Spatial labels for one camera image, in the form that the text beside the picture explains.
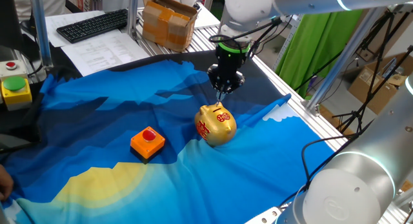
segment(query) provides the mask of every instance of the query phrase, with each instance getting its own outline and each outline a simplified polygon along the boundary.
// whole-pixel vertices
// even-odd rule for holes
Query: cardboard box
[[[143,3],[143,37],[177,52],[185,50],[192,40],[197,10],[173,0]]]
[[[400,59],[405,55],[405,53],[398,54],[396,56],[387,57],[380,63],[379,71],[382,71],[383,67],[387,65],[393,58],[396,57],[399,62]],[[373,73],[376,69],[377,62],[368,64],[364,66],[364,69],[354,80],[348,91],[359,99],[361,102],[365,102],[367,98],[367,92],[372,83]],[[406,60],[401,64],[401,67],[405,69],[404,76],[409,76],[413,73],[413,57],[408,56]],[[384,79],[381,76],[376,76],[374,80],[373,91],[381,84]],[[388,81],[381,87],[379,92],[374,96],[374,98],[367,105],[374,113],[379,114],[381,110],[386,106],[390,99],[396,94],[397,88],[391,85]]]

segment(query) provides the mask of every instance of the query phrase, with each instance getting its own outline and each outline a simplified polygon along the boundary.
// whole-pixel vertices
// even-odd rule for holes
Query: paper document
[[[62,47],[82,76],[130,63],[149,55],[128,34],[88,39]]]
[[[201,9],[199,9],[198,16],[195,20],[195,28],[206,28],[211,26],[217,26],[221,22],[213,15],[205,6],[198,3]]]
[[[69,41],[67,41],[64,37],[62,37],[59,33],[57,33],[56,31],[57,28],[70,25],[78,21],[83,21],[89,18],[97,17],[103,14],[105,14],[104,11],[91,11],[91,12],[81,12],[77,14],[64,14],[64,15],[46,17],[46,28],[47,28],[47,36],[49,38],[49,41],[52,43],[54,47],[71,45]],[[106,37],[106,36],[115,36],[118,33],[120,33],[119,30],[112,30],[105,34],[100,34],[98,36],[91,37],[90,39],[97,39],[97,38]]]

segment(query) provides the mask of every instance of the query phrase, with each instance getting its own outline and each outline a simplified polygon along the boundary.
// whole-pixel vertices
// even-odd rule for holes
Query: black keyboard
[[[57,28],[57,33],[70,43],[123,28],[128,24],[128,10],[118,10]]]

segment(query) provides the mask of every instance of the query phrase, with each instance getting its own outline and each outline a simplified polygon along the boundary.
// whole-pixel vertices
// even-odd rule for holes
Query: emergency stop button
[[[143,131],[142,137],[145,141],[153,141],[156,138],[156,134],[155,132],[146,129],[145,131]]]
[[[17,65],[15,62],[8,62],[6,63],[6,69],[7,70],[14,70],[17,68]]]

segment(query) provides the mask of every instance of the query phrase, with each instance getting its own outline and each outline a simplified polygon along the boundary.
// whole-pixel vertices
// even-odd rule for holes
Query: yellow pattern on cloth
[[[111,168],[92,167],[69,179],[55,200],[94,209],[113,204],[129,195],[143,179],[147,166],[118,163]]]

